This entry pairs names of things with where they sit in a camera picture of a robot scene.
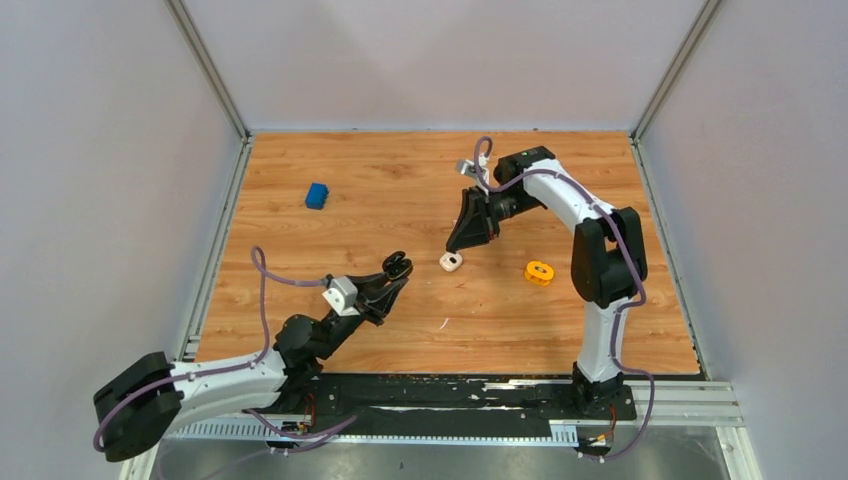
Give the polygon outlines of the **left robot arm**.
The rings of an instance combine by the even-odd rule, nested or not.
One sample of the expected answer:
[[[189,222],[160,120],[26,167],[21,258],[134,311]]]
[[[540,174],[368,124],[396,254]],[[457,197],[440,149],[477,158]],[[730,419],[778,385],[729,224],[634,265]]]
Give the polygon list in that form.
[[[260,350],[205,363],[143,355],[93,396],[94,449],[109,462],[136,457],[166,434],[221,415],[265,408],[298,411],[306,386],[364,323],[384,323],[410,274],[329,275],[320,281],[329,304],[320,320],[295,314]]]

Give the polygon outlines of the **white earbud charging case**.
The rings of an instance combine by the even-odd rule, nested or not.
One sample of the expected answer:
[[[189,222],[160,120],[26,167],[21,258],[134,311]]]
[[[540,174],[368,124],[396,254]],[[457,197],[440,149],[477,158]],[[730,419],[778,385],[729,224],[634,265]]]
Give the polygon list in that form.
[[[439,259],[440,267],[448,273],[455,272],[463,263],[464,259],[459,253],[445,252]]]

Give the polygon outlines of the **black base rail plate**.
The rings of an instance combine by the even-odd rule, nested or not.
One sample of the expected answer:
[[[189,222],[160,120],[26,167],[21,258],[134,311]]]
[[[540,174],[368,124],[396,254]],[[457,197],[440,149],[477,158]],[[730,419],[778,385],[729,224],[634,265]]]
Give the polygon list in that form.
[[[409,439],[536,439],[553,421],[606,429],[637,417],[628,386],[583,399],[568,375],[330,373],[257,411],[317,429],[351,419],[346,434]]]

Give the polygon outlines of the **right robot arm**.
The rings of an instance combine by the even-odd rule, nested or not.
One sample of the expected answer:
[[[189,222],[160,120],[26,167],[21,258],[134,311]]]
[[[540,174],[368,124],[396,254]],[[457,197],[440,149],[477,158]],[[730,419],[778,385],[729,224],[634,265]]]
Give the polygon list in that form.
[[[474,184],[461,194],[440,266],[456,270],[461,250],[496,239],[504,220],[536,207],[551,211],[573,234],[570,275],[585,302],[582,346],[565,402],[584,417],[596,417],[623,394],[621,333],[628,309],[645,300],[640,216],[590,193],[543,146],[502,157],[494,169],[487,162],[486,154],[477,154],[456,165]]]

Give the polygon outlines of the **blue toy block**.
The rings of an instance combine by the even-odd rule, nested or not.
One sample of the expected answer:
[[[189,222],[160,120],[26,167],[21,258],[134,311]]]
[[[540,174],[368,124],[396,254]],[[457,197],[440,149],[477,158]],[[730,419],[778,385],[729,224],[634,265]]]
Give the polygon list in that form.
[[[322,210],[329,196],[329,187],[323,183],[313,182],[305,196],[304,204],[311,210]]]

